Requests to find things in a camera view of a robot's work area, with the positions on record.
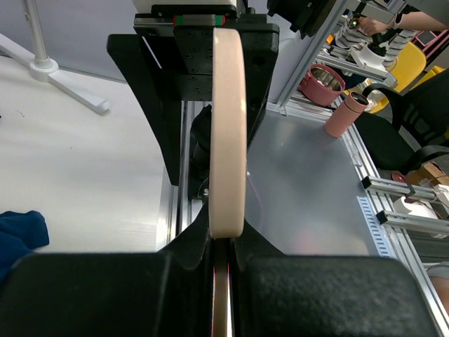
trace pink bottle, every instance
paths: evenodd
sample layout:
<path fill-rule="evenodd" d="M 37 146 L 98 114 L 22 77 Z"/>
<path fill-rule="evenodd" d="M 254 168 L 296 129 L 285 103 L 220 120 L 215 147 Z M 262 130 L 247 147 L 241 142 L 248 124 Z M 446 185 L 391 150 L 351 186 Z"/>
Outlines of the pink bottle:
<path fill-rule="evenodd" d="M 367 106 L 368 100 L 365 96 L 350 93 L 324 124 L 324 129 L 333 137 L 341 137 Z"/>

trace white tabletop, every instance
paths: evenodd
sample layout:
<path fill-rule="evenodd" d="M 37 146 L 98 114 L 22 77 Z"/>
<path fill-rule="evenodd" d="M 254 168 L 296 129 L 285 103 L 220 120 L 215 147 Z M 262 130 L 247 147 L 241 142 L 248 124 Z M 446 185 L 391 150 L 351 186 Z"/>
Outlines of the white tabletop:
<path fill-rule="evenodd" d="M 163 160 L 130 88 L 69 75 L 108 99 L 99 116 L 0 57 L 0 212 L 36 210 L 45 252 L 151 251 Z"/>

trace chair armrest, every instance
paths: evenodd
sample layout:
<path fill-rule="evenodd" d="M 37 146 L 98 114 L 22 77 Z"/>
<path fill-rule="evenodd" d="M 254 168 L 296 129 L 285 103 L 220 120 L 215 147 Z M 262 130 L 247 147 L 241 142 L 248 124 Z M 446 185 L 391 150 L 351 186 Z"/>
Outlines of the chair armrest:
<path fill-rule="evenodd" d="M 387 100 L 391 105 L 391 112 L 393 114 L 393 122 L 391 124 L 396 130 L 399 130 L 403 120 L 403 109 L 401 109 L 402 95 L 382 83 L 371 84 L 363 90 L 362 95 L 368 97 L 368 95 L 374 90 L 380 91 L 387 97 Z"/>
<path fill-rule="evenodd" d="M 402 174 L 407 174 L 411 170 L 418 169 L 426 161 L 438 158 L 445 154 L 449 154 L 449 147 L 441 145 L 424 146 L 412 155 L 400 172 Z"/>

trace blue ruler strip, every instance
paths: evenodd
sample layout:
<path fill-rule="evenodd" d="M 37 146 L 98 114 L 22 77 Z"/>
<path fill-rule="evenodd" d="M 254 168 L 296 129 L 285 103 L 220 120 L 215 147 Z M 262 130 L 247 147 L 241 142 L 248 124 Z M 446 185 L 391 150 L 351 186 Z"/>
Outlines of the blue ruler strip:
<path fill-rule="evenodd" d="M 374 214 L 373 208 L 367 197 L 357 197 L 358 203 L 362 208 L 363 216 L 365 217 L 366 223 L 370 229 L 371 235 L 373 236 L 374 243 L 376 245 L 379 255 L 383 258 L 393 258 L 390 246 L 388 244 L 387 238 L 385 237 L 384 228 L 380 225 L 379 221 Z"/>

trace chair seat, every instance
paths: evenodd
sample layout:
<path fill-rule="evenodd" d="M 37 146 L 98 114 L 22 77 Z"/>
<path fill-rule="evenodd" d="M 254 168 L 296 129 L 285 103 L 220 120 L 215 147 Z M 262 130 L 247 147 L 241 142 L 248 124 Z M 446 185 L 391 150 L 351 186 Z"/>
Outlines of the chair seat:
<path fill-rule="evenodd" d="M 413 155 L 413 149 L 386 119 L 364 112 L 355 124 L 379 169 L 400 171 Z"/>

